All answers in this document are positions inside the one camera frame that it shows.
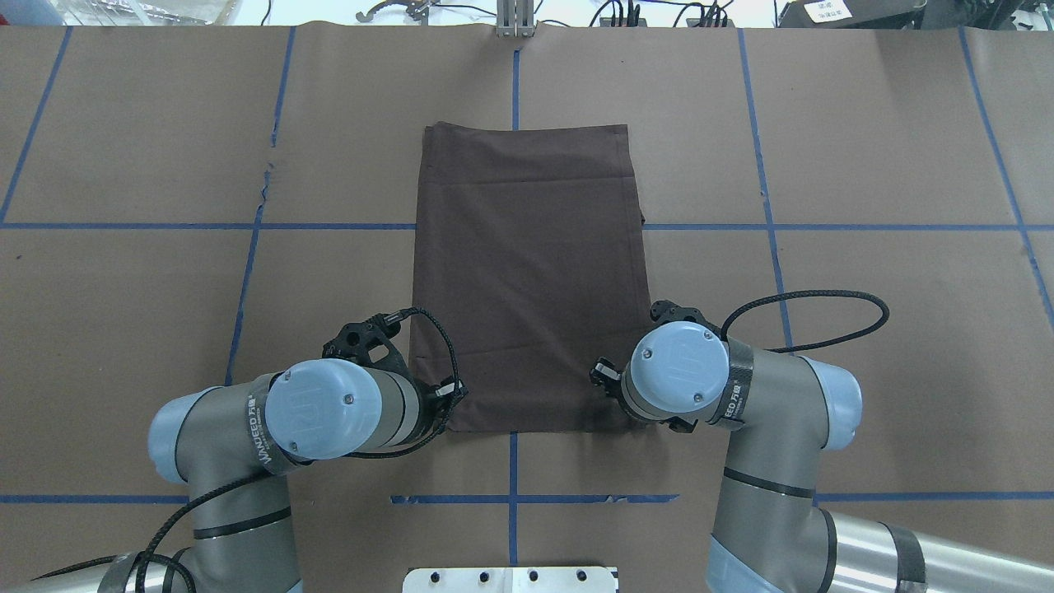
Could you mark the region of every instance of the metal clamp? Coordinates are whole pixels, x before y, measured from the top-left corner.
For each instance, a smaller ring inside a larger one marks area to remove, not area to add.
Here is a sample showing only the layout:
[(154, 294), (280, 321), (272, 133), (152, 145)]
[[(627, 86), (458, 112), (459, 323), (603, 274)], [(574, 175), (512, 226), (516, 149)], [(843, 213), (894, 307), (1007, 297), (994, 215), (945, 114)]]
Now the metal clamp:
[(533, 37), (534, 0), (497, 0), (497, 36)]

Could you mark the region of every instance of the black cable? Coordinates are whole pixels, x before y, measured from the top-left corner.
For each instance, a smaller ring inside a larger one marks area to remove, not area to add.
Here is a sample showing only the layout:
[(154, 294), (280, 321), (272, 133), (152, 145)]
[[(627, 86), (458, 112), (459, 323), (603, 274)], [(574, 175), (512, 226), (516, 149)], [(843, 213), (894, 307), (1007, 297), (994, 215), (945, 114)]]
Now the black cable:
[[(204, 505), (206, 502), (209, 502), (210, 500), (216, 498), (217, 496), (222, 496), (231, 492), (232, 490), (239, 489), (243, 486), (251, 485), (253, 482), (258, 482), (265, 478), (270, 478), (270, 477), (271, 474), (267, 472), (255, 474), (252, 476), (247, 476), (239, 480), (234, 480), (229, 485), (221, 486), (215, 490), (209, 491), (202, 494), (201, 496), (195, 498), (194, 500), (191, 500), (187, 505), (180, 507), (179, 510), (173, 513), (172, 516), (169, 517), (167, 521), (164, 521), (164, 525), (162, 525), (161, 528), (157, 530), (157, 533), (154, 534), (154, 537), (150, 540), (150, 543), (147, 545), (147, 549), (143, 550), (139, 558), (136, 559), (136, 566), (138, 568), (136, 569), (135, 573), (135, 592), (145, 593), (147, 565), (149, 565), (150, 561), (153, 561), (153, 558), (155, 556), (154, 553), (157, 551), (157, 547), (161, 545), (161, 540), (164, 539), (164, 536), (168, 535), (170, 531), (172, 531), (172, 528), (176, 525), (176, 522), (179, 519), (183, 518), (183, 516), (190, 513), (191, 511), (197, 509), (198, 507)], [(143, 558), (150, 558), (150, 561), (143, 561)]]
[(620, 0), (607, 0), (606, 2), (604, 2), (603, 4), (601, 4), (600, 8), (597, 8), (597, 12), (593, 13), (593, 18), (589, 20), (589, 26), (592, 26), (592, 25), (597, 24), (597, 19), (600, 18), (600, 14), (602, 12), (604, 12), (604, 8), (606, 8), (608, 6), (608, 4), (611, 5), (611, 23), (613, 24), (614, 23), (614, 4), (616, 3), (618, 3), (620, 7), (622, 6), (622, 2)]
[[(40, 580), (41, 578), (51, 578), (53, 576), (61, 576), (63, 574), (70, 574), (72, 572), (77, 572), (77, 571), (81, 571), (81, 570), (84, 570), (84, 569), (90, 569), (90, 568), (93, 568), (93, 567), (99, 567), (99, 566), (102, 566), (102, 565), (109, 565), (109, 564), (112, 564), (116, 559), (117, 559), (117, 556), (103, 556), (101, 558), (95, 558), (94, 560), (86, 560), (84, 562), (78, 562), (76, 565), (71, 565), (71, 566), (69, 566), (69, 567), (66, 567), (64, 569), (59, 569), (57, 571), (52, 571), (52, 572), (50, 572), (47, 574), (42, 574), (42, 575), (38, 576), (37, 578), (34, 578), (33, 580)], [(153, 554), (153, 555), (151, 555), (150, 561), (151, 562), (157, 562), (159, 565), (164, 565), (165, 567), (168, 567), (168, 568), (172, 569), (173, 571), (175, 571), (176, 574), (178, 574), (179, 577), (183, 579), (183, 585), (187, 586), (188, 593), (196, 593), (197, 592), (197, 588), (194, 585), (194, 577), (191, 575), (191, 571), (187, 570), (187, 567), (183, 566), (178, 560), (175, 560), (173, 558), (170, 558), (169, 556), (164, 556), (164, 555), (161, 555), (161, 554)]]
[(706, 6), (704, 6), (702, 2), (688, 2), (684, 4), (684, 6), (681, 8), (681, 12), (677, 14), (677, 18), (674, 19), (674, 24), (671, 26), (677, 26), (677, 23), (681, 22), (681, 17), (684, 16), (684, 12), (687, 11), (688, 8), (691, 8), (692, 6), (699, 8), (699, 20), (702, 21), (703, 16), (706, 13)]
[(53, 576), (59, 576), (63, 574), (70, 574), (72, 572), (82, 571), (84, 569), (90, 569), (92, 567), (98, 567), (101, 565), (109, 565), (117, 559), (117, 556), (103, 556), (101, 558), (96, 558), (94, 560), (85, 560), (83, 562), (77, 562), (76, 565), (70, 565), (64, 569), (59, 569), (57, 571), (52, 571), (47, 574), (42, 574), (33, 580), (40, 580), (41, 578), (51, 578)]
[(440, 421), (435, 426), (435, 429), (428, 434), (428, 436), (406, 449), (384, 453), (349, 453), (348, 455), (345, 455), (345, 457), (352, 457), (356, 459), (391, 459), (393, 457), (402, 457), (413, 453), (430, 443), (432, 439), (442, 435), (447, 430), (447, 422), (450, 421), (451, 413), (453, 413), (454, 408), (456, 408), (456, 406), (465, 398), (464, 387), (461, 383), (461, 375), (457, 372), (457, 355), (454, 353), (454, 347), (450, 341), (450, 336), (447, 335), (447, 331), (443, 329), (443, 325), (432, 316), (432, 314), (428, 313), (426, 310), (422, 310), (421, 308), (409, 308), (407, 310), (399, 311), (397, 314), (397, 321), (403, 321), (404, 319), (413, 316), (422, 316), (435, 327), (435, 331), (440, 333), (440, 336), (443, 338), (443, 342), (447, 347), (447, 353), (450, 355), (450, 375), (451, 380), (453, 381), (454, 391), (450, 394), (450, 397), (443, 403), (437, 412)]
[(865, 328), (859, 332), (854, 332), (852, 334), (846, 334), (832, 340), (824, 340), (823, 342), (814, 342), (812, 344), (803, 344), (801, 347), (789, 347), (786, 349), (772, 349), (770, 353), (800, 353), (802, 351), (815, 351), (816, 349), (823, 349), (826, 347), (834, 347), (835, 344), (841, 344), (843, 342), (848, 342), (850, 340), (856, 340), (857, 338), (863, 338), (864, 336), (872, 334), (878, 329), (885, 325), (885, 322), (890, 320), (890, 308), (884, 301), (871, 294), (870, 292), (860, 292), (859, 290), (840, 290), (840, 289), (823, 289), (823, 290), (795, 290), (793, 292), (783, 292), (781, 294), (774, 294), (772, 296), (765, 296), (764, 299), (758, 299), (757, 301), (750, 301), (749, 303), (743, 305), (742, 308), (733, 312), (728, 319), (721, 325), (721, 340), (728, 340), (728, 329), (731, 328), (733, 322), (735, 322), (740, 316), (749, 312), (750, 310), (761, 308), (763, 305), (769, 305), (772, 303), (779, 303), (782, 301), (790, 301), (793, 299), (812, 299), (816, 296), (837, 296), (840, 299), (860, 299), (862, 301), (867, 301), (874, 303), (882, 312), (882, 317), (878, 319), (875, 323)]
[(438, 2), (435, 2), (434, 4), (432, 4), (432, 6), (434, 6), (436, 8), (471, 8), (473, 11), (479, 11), (479, 12), (485, 14), (485, 15), (490, 15), (492, 17), (496, 17), (497, 16), (497, 14), (491, 13), (490, 11), (488, 11), (486, 8), (481, 8), (480, 6), (471, 6), (469, 4), (440, 4)]
[(268, 17), (271, 16), (271, 0), (267, 0), (267, 13), (264, 14), (264, 18), (260, 19), (260, 26), (267, 21)]

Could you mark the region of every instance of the folded cloth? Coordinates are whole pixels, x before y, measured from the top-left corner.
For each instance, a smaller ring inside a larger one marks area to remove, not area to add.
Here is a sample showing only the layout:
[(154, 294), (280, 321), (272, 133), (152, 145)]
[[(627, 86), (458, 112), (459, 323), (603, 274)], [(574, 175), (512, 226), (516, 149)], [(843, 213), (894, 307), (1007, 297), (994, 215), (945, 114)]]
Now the folded cloth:
[[(463, 432), (638, 428), (590, 384), (649, 330), (643, 217), (626, 125), (425, 130), (413, 304), (444, 324), (469, 395)], [(426, 381), (450, 375), (428, 324), (410, 333)]]

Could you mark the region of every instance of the white label sticker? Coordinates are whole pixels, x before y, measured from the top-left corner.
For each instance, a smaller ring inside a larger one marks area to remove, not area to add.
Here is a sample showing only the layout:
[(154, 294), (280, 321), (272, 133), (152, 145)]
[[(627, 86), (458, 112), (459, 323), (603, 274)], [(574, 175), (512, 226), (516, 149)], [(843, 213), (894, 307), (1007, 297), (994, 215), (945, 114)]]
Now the white label sticker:
[(823, 0), (805, 4), (805, 12), (813, 22), (831, 22), (853, 18), (853, 13), (845, 6), (843, 0)]

